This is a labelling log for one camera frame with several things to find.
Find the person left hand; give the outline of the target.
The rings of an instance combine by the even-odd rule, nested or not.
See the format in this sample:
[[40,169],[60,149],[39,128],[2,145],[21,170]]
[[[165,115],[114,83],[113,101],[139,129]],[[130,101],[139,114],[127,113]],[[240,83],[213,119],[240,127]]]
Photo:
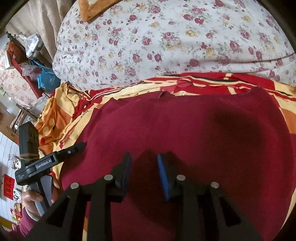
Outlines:
[[[53,187],[52,187],[52,196],[51,196],[51,202],[54,203],[58,200],[59,196],[63,192],[63,189],[60,187],[60,182],[57,178],[53,177]],[[25,207],[25,210],[29,217],[33,219],[34,221],[38,221],[40,219],[40,214],[36,208],[35,203],[41,202],[43,200],[43,197],[41,194],[34,190],[27,190],[26,192],[22,193],[22,202]]]

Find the left maroon sleeve forearm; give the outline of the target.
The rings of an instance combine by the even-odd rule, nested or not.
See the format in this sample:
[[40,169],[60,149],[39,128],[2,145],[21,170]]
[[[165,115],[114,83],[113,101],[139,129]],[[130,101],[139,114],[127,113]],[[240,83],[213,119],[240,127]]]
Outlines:
[[8,240],[20,241],[24,240],[30,230],[35,226],[37,221],[40,219],[38,211],[29,211],[27,207],[22,210],[22,218],[18,225],[11,231],[5,231]]

